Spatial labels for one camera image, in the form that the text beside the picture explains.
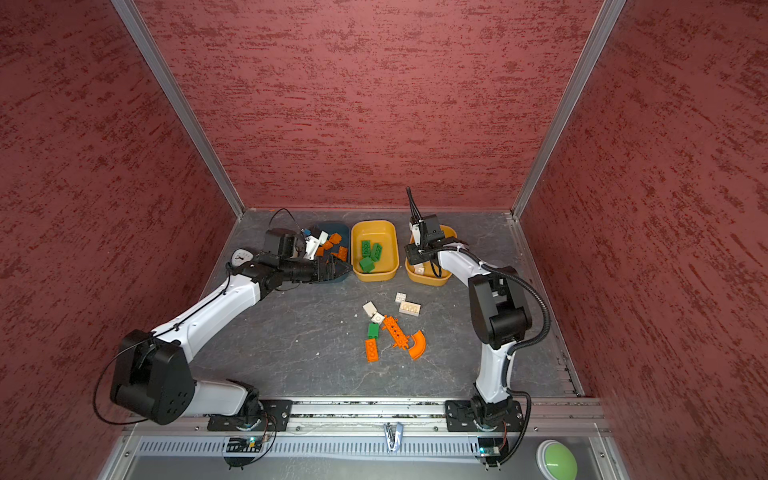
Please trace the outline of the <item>cream 2x4 lego plate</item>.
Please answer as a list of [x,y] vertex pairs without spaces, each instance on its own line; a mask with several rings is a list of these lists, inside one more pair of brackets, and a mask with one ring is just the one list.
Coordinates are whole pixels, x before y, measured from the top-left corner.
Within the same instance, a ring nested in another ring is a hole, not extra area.
[[416,316],[420,315],[421,305],[409,301],[403,301],[399,304],[399,312],[402,314]]

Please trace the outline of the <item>green long lego brick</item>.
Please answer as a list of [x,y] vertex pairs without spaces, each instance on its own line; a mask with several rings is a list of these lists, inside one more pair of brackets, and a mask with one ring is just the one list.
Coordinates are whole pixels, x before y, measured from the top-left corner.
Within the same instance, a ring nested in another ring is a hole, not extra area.
[[383,247],[380,243],[374,243],[372,247],[373,247],[373,253],[372,253],[373,259],[371,260],[374,263],[379,262],[381,260]]

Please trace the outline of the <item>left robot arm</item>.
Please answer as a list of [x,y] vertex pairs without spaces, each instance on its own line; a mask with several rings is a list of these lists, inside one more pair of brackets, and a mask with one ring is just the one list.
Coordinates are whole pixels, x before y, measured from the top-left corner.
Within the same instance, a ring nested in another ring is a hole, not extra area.
[[216,290],[155,329],[134,330],[123,338],[105,368],[113,374],[111,402],[140,422],[157,425],[208,416],[240,431],[265,427],[269,416],[255,387],[235,380],[197,380],[191,361],[232,320],[284,283],[328,283],[351,270],[350,263],[336,256],[308,260],[236,250],[226,265],[226,280]]

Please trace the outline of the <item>green lego cube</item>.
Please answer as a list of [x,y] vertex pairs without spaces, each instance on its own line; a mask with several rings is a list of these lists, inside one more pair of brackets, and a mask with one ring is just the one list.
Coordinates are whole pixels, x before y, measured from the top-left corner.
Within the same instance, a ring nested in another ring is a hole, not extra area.
[[368,339],[377,339],[379,337],[380,325],[376,323],[370,323],[367,329]]

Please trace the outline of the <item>white lego block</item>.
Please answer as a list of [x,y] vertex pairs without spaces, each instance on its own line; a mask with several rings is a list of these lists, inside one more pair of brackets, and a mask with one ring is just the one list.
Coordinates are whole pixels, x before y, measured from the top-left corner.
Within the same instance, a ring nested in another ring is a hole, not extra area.
[[373,317],[377,314],[377,309],[372,302],[367,302],[363,305],[363,310],[369,317]]

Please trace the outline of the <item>small green lego brick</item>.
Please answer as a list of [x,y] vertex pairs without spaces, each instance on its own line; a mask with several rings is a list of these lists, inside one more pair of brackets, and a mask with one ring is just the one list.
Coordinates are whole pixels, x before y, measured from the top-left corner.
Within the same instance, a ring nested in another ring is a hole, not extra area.
[[375,262],[370,257],[363,257],[359,261],[359,267],[363,273],[371,273],[375,269]]

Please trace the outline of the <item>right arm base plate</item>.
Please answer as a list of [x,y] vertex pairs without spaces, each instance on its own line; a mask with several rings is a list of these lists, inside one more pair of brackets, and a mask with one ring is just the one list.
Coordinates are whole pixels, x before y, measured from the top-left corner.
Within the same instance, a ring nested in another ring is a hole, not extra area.
[[507,399],[486,404],[479,396],[471,400],[447,400],[444,402],[447,430],[456,432],[519,432],[524,413],[521,404]]

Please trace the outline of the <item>orange curved lego piece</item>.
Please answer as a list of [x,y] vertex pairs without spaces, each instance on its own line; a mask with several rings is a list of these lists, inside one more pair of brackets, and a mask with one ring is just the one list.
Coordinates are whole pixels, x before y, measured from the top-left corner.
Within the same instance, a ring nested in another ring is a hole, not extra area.
[[413,360],[417,360],[423,356],[426,351],[426,337],[424,333],[419,330],[410,337],[412,341],[411,347],[408,349],[408,353]]

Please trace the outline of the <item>orange long lego beam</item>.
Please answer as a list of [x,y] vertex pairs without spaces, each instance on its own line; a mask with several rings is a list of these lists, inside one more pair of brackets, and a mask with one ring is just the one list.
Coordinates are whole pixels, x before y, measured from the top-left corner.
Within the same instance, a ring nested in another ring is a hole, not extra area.
[[397,319],[391,316],[387,316],[384,318],[382,325],[384,329],[391,335],[395,347],[401,348],[403,350],[409,349],[408,336],[405,335],[400,328]]

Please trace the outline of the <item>orange 2x4 lego bottom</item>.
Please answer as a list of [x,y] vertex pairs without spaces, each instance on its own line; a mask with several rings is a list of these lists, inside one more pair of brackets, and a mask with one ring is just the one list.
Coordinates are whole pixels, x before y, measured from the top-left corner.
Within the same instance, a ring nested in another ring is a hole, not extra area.
[[368,363],[377,362],[379,360],[378,346],[375,338],[365,340],[365,354]]

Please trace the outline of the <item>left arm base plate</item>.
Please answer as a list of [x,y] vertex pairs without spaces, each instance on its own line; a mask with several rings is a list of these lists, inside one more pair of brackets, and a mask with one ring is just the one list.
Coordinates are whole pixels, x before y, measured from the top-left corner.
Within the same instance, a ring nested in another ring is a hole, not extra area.
[[250,400],[234,416],[209,416],[207,430],[236,434],[284,432],[287,429],[292,407],[291,400]]

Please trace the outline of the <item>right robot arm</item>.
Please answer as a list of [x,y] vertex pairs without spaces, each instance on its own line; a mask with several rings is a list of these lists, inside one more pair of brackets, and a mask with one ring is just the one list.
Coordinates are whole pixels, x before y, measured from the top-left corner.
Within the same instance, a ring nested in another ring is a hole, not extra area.
[[482,343],[481,365],[470,408],[490,427],[516,411],[510,387],[518,351],[541,343],[552,324],[547,303],[512,267],[492,265],[453,237],[409,243],[407,260],[435,263],[467,287],[474,332]]

